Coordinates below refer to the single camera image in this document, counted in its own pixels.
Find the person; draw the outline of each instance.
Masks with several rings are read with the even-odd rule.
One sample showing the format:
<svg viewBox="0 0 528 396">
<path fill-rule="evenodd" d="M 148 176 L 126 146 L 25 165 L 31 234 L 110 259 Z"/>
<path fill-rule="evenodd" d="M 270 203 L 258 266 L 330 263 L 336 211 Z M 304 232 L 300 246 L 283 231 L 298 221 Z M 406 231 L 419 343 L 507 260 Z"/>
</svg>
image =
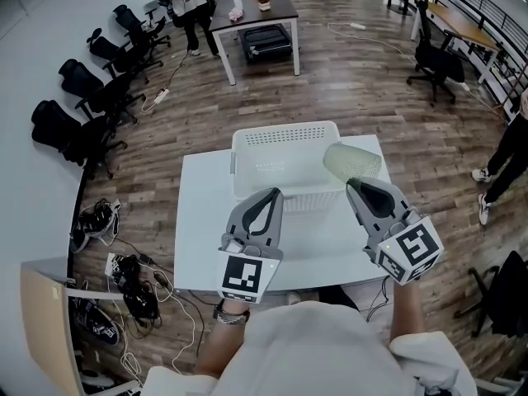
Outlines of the person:
<svg viewBox="0 0 528 396">
<path fill-rule="evenodd" d="M 200 55 L 199 41 L 195 33 L 195 21 L 197 21 L 205 33 L 207 44 L 213 55 L 218 54 L 215 38 L 209 32 L 211 24 L 210 5 L 207 0 L 172 0 L 175 16 L 172 17 L 174 26 L 183 26 L 187 36 L 187 51 L 193 56 Z"/>
<path fill-rule="evenodd" d="M 528 167 L 528 88 L 521 94 L 521 109 L 515 119 L 506 128 L 496 153 L 490 158 L 488 166 L 475 169 L 471 177 L 477 182 L 490 182 L 500 168 L 511 157 L 500 176 L 488 191 L 478 196 L 478 220 L 482 226 L 488 222 L 489 209 L 510 185 Z"/>
<path fill-rule="evenodd" d="M 290 303 L 299 301 L 298 295 L 291 296 Z M 319 299 L 251 315 L 247 325 L 249 304 L 223 300 L 195 375 L 183 377 L 181 388 L 171 391 L 211 396 L 477 394 L 446 335 L 425 332 L 416 281 L 394 284 L 388 347 L 340 286 L 319 289 Z"/>
</svg>

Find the office chair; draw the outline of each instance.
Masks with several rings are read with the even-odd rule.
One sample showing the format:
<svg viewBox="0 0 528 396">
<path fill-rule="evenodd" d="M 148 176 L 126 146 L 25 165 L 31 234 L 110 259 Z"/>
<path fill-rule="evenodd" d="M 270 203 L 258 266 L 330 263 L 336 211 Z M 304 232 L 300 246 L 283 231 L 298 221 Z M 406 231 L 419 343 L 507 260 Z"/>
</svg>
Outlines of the office chair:
<svg viewBox="0 0 528 396">
<path fill-rule="evenodd" d="M 500 269 L 498 266 L 492 266 L 486 270 L 493 273 L 493 281 L 489 289 L 481 275 L 474 268 L 470 268 L 468 273 L 474 276 L 483 298 L 464 311 L 455 312 L 453 318 L 460 318 L 476 309 L 481 309 L 477 329 L 471 333 L 473 337 L 480 334 L 487 316 L 493 321 L 493 333 L 522 337 L 528 331 L 526 264 L 517 252 L 512 251 Z"/>
<path fill-rule="evenodd" d="M 143 31 L 141 26 L 146 23 L 146 21 L 140 21 L 125 4 L 121 4 L 116 7 L 114 9 L 114 13 L 117 23 L 128 31 L 125 36 L 130 35 L 132 44 L 136 45 L 137 38 L 144 36 L 148 38 L 152 48 L 156 47 L 157 45 L 166 45 L 167 47 L 171 46 L 171 37 L 169 35 L 158 38 L 158 34 L 165 27 L 165 22 L 167 21 L 165 16 L 156 22 L 157 25 L 154 27 L 154 29 L 151 31 Z M 147 14 L 150 18 L 152 18 L 152 11 L 147 12 Z"/>
<path fill-rule="evenodd" d="M 414 70 L 422 70 L 425 76 L 410 76 L 407 78 L 407 84 L 411 85 L 413 79 L 419 81 L 428 81 L 432 85 L 432 101 L 434 106 L 436 101 L 436 87 L 442 88 L 451 97 L 451 104 L 455 104 L 455 94 L 446 86 L 447 78 L 451 78 L 458 83 L 464 81 L 464 69 L 462 62 L 454 54 L 448 53 L 443 49 L 438 49 L 431 44 L 431 29 L 427 19 L 427 0 L 414 0 L 422 20 L 422 29 L 420 30 L 420 44 L 416 48 L 417 65 Z M 454 35 L 452 32 L 445 30 L 446 34 Z"/>
<path fill-rule="evenodd" d="M 152 57 L 149 54 L 151 47 L 148 42 L 144 42 L 144 45 L 139 43 L 127 50 L 126 46 L 130 43 L 127 41 L 121 47 L 112 44 L 104 36 L 101 36 L 101 28 L 96 28 L 92 36 L 90 36 L 86 42 L 89 44 L 90 53 L 101 57 L 104 60 L 108 60 L 102 68 L 108 69 L 110 75 L 116 79 L 117 73 L 130 73 L 134 78 L 138 73 L 144 71 L 146 68 L 151 66 L 163 66 L 162 61 L 152 61 Z M 149 83 L 147 75 L 144 75 L 145 83 Z"/>
<path fill-rule="evenodd" d="M 101 79 L 91 73 L 84 64 L 70 59 L 61 66 L 59 74 L 64 77 L 61 87 L 66 92 L 82 98 L 75 108 L 80 107 L 89 120 L 93 120 L 93 117 L 87 105 L 93 113 L 104 111 L 107 116 L 114 117 L 123 112 L 134 123 L 138 122 L 137 118 L 126 110 L 126 107 L 139 99 L 145 101 L 146 96 L 139 94 L 132 97 L 128 93 L 132 79 L 128 73 L 103 85 Z"/>
<path fill-rule="evenodd" d="M 31 133 L 35 142 L 57 149 L 67 161 L 79 166 L 89 158 L 85 168 L 91 178 L 94 178 L 93 170 L 97 164 L 104 165 L 108 178 L 113 178 L 106 163 L 106 153 L 120 145 L 126 149 L 127 144 L 119 141 L 106 146 L 111 136 L 107 118 L 97 117 L 81 125 L 67 115 L 55 100 L 44 100 L 33 111 L 31 121 L 35 125 Z"/>
</svg>

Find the black pants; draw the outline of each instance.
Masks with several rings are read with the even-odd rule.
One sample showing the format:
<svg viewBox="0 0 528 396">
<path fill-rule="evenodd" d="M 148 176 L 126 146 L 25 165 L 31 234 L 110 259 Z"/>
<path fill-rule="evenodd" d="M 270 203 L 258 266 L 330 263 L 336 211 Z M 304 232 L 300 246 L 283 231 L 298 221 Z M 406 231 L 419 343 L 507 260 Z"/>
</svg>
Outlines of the black pants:
<svg viewBox="0 0 528 396">
<path fill-rule="evenodd" d="M 325 286 L 318 288 L 319 302 L 330 305 L 345 305 L 359 311 L 354 301 L 348 297 L 341 286 Z"/>
<path fill-rule="evenodd" d="M 486 193 L 486 202 L 495 202 L 528 167 L 528 120 L 517 115 L 507 127 L 497 152 L 488 163 L 488 173 L 496 175 L 511 157 L 501 175 Z"/>
<path fill-rule="evenodd" d="M 218 54 L 215 38 L 213 38 L 213 34 L 209 32 L 209 26 L 211 24 L 211 19 L 209 17 L 209 3 L 202 4 L 201 6 L 192 9 L 190 12 L 187 12 L 181 17 L 180 21 L 183 23 L 183 28 L 187 35 L 187 51 L 198 50 L 199 41 L 195 33 L 195 22 L 197 21 L 204 30 L 205 38 L 207 39 L 207 44 L 211 49 L 211 53 Z"/>
</svg>

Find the flower pot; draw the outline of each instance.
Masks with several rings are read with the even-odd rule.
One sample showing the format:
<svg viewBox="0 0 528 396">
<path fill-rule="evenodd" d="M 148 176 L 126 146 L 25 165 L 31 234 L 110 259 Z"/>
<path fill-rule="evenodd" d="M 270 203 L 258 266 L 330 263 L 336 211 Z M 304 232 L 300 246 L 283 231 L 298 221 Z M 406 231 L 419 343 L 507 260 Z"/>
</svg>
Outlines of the flower pot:
<svg viewBox="0 0 528 396">
<path fill-rule="evenodd" d="M 270 2 L 258 3 L 258 8 L 261 9 L 263 12 L 265 12 L 266 10 L 271 9 L 271 4 Z"/>
</svg>

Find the chair seat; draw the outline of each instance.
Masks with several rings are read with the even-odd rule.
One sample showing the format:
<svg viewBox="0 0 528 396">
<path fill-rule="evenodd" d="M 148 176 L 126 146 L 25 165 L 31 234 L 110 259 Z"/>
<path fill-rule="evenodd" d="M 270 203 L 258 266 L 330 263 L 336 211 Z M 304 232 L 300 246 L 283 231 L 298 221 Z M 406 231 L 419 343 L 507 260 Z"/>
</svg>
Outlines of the chair seat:
<svg viewBox="0 0 528 396">
<path fill-rule="evenodd" d="M 454 54 L 437 47 L 420 44 L 416 48 L 416 61 L 423 68 L 435 72 L 437 76 L 451 78 L 458 83 L 464 81 L 462 62 Z"/>
</svg>

